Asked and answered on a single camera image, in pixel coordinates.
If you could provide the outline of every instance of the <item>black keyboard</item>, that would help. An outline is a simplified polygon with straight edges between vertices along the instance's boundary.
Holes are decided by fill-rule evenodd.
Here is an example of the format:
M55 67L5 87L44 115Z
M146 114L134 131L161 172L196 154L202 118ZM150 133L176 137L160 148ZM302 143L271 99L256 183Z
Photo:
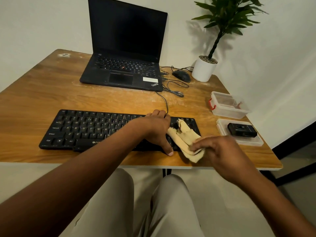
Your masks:
M121 129L130 120L145 115L108 113L95 111L60 110L43 137L41 149L69 149L85 151ZM176 127L179 117L171 117L170 127ZM193 118L184 120L197 134L200 131ZM173 140L166 135L174 151L181 151ZM134 151L162 151L160 146L142 140Z
M143 63L121 60L116 58L103 57L101 55L97 56L97 60L94 64L95 68L113 70L113 71L124 71L129 73L136 73L143 76L157 76L160 73L155 71L155 63Z

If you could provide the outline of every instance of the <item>wooden table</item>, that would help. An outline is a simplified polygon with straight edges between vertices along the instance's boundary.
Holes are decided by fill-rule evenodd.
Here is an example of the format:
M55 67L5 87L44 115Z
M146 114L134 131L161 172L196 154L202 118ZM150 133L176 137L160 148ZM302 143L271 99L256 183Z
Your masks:
M79 78L90 56L58 49L0 93L0 162L64 163L78 155L73 151L42 150L38 147L60 109L132 114L166 109L164 100L155 92L80 83ZM222 117L212 114L207 100L212 91L228 93L226 88L214 75L206 83L192 79L189 85L187 89L170 85L182 91L183 98L162 92L168 101L169 114L195 118L202 136L219 135L216 120ZM282 168L266 143L261 147L240 147L258 169ZM211 168L206 158L194 164L178 152L172 157L161 152L131 152L122 166Z

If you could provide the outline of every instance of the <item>red latch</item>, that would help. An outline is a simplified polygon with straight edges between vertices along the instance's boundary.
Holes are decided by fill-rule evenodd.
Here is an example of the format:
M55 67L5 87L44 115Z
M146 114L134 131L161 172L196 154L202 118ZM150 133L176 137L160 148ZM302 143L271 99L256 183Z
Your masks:
M214 105L214 107L212 107L212 104L211 104L211 99L209 99L209 105L210 105L210 108L211 108L211 111L214 110L216 108L216 105Z

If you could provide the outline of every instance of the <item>plastic lid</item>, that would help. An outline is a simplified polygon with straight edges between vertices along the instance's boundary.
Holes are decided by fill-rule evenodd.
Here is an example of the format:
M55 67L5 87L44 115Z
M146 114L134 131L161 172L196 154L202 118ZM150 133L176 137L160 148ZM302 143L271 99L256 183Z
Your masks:
M212 91L211 97L214 100L216 106L219 106L221 109L241 111L245 113L250 112L249 108L241 97L233 97L232 95L216 91Z
M252 125L251 123L245 122L245 121L218 119L216 121L216 124L221 135L231 135L227 127L229 123ZM264 143L261 137L259 136L259 134L256 137L244 137L244 136L233 136L233 137L235 138L236 142L241 145L262 146Z

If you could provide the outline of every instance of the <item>laptop screen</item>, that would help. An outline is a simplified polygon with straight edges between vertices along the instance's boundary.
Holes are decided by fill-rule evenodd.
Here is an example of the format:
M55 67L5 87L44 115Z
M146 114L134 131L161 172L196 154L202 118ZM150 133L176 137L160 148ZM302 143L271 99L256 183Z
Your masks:
M89 0L89 12L93 52L136 53L159 62L167 13L117 0Z

